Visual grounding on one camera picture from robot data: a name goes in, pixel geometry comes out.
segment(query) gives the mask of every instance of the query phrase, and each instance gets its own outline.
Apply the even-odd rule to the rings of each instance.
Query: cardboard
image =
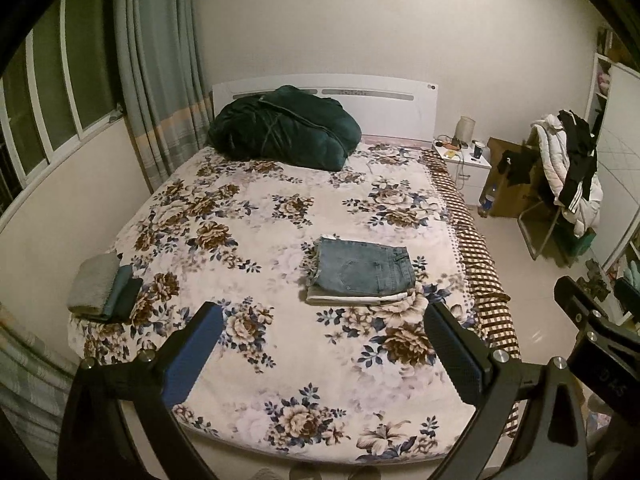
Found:
[[[487,177],[483,194],[496,184],[497,191],[495,193],[494,205],[489,211],[491,216],[502,216],[508,218],[517,218],[527,207],[530,207],[538,200],[538,187],[545,178],[542,169],[542,161],[538,161],[533,165],[529,176],[530,184],[516,184],[509,186],[507,181],[507,173],[498,173],[498,163],[502,160],[502,154],[511,150],[512,152],[521,152],[522,145],[509,142],[508,140],[495,139],[491,137],[487,142],[487,146],[491,150],[491,171]],[[527,145],[528,148],[538,151],[538,147]]]

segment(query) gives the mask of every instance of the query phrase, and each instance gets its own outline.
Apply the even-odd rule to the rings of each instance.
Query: metal bolt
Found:
[[[80,361],[80,367],[82,370],[91,370],[95,365],[97,365],[97,361],[93,357],[87,357],[86,359],[82,359]]]
[[[156,358],[155,350],[140,350],[138,352],[138,359],[140,359],[143,363],[150,363]]]
[[[556,356],[553,358],[553,361],[554,361],[554,364],[556,365],[556,368],[560,370],[564,370],[566,368],[566,361],[564,360],[563,357]]]
[[[509,360],[509,354],[504,350],[495,350],[494,351],[494,359],[499,363],[505,363]]]

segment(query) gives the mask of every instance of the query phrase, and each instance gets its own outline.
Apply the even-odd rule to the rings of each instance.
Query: gray fleece cloth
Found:
[[[120,259],[113,253],[98,254],[80,265],[66,306],[74,314],[100,316],[109,299]]]

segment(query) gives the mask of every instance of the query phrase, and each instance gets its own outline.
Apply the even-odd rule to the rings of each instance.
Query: plastic bottle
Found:
[[[495,193],[498,190],[498,187],[493,184],[490,189],[484,194],[484,200],[481,205],[478,206],[478,214],[486,218],[489,216],[489,211],[491,211],[492,206],[494,205]]]

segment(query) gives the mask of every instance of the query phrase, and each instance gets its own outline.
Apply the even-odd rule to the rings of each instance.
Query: drawer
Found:
[[[470,186],[465,184],[465,187],[460,190],[462,198],[465,199],[467,205],[480,205],[480,196],[482,195],[483,187]]]
[[[456,180],[456,186],[462,186],[462,182],[465,183],[466,186],[471,187],[484,187],[486,183],[486,178],[489,176],[489,168],[480,168],[478,166],[467,166],[460,164],[460,162],[449,162],[446,161],[447,171],[452,178],[456,177],[456,172],[458,172],[458,178]]]

